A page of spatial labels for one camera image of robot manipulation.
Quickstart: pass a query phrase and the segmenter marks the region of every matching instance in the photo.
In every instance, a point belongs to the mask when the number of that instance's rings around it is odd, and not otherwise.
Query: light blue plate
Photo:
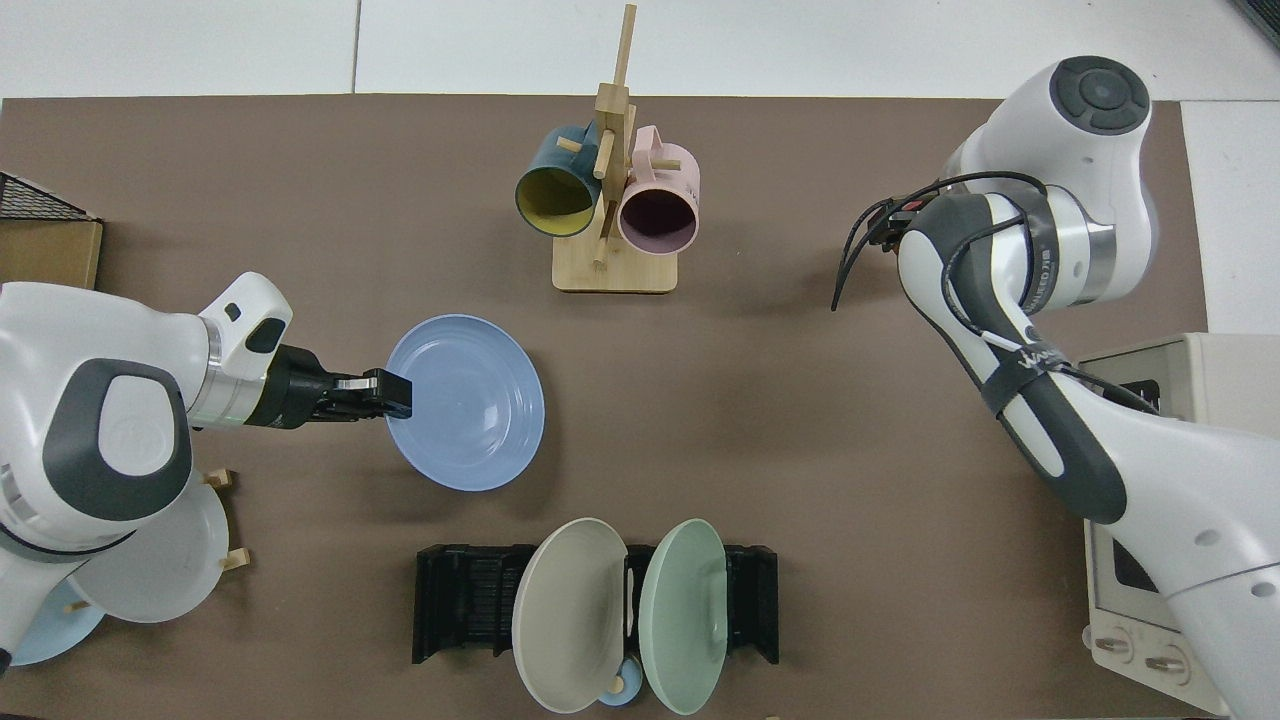
[[[428,478],[453,489],[493,489],[538,452],[543,386],[529,355],[489,320],[425,320],[396,345],[387,369],[413,383],[413,415],[387,425]]]
[[[70,584],[63,580],[49,593],[45,603],[36,612],[36,620],[22,638],[18,652],[13,653],[14,665],[35,665],[50,657],[61,655],[87,638],[105,615],[95,606],[67,612],[67,606],[79,602]]]

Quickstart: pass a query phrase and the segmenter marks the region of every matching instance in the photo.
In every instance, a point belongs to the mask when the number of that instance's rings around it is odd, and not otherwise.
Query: beige plate
[[[609,692],[622,664],[627,546],[595,518],[556,530],[529,561],[511,637],[529,693],[553,712],[577,712]]]

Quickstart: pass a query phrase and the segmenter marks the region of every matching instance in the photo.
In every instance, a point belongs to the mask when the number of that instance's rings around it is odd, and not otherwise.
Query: mint green plate
[[[712,697],[728,651],[724,544],[707,520],[667,533],[640,588],[640,661],[654,694],[692,715]]]

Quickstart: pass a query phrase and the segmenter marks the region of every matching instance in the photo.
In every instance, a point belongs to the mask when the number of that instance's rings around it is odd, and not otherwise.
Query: white plate
[[[609,692],[622,664],[627,546],[595,518],[573,520],[538,547],[516,591],[511,637],[529,693],[577,712]]]
[[[131,623],[191,612],[214,591],[227,557],[227,512],[192,471],[178,500],[129,539],[72,573],[84,600]]]

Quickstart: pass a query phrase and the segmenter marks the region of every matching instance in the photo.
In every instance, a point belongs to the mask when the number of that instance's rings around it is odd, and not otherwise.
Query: gray button
[[[1115,110],[1129,101],[1129,83],[1111,70],[1089,70],[1080,78],[1080,95],[1100,110]]]
[[[1057,90],[1057,101],[1062,104],[1062,109],[1070,113],[1071,117],[1079,118],[1089,109],[1084,102],[1084,97],[1080,97],[1080,87],[1076,83],[1075,76],[1059,74],[1053,85],[1055,90]]]
[[[1120,108],[1105,113],[1093,113],[1089,124],[1098,129],[1125,129],[1140,122],[1138,113],[1133,108]]]

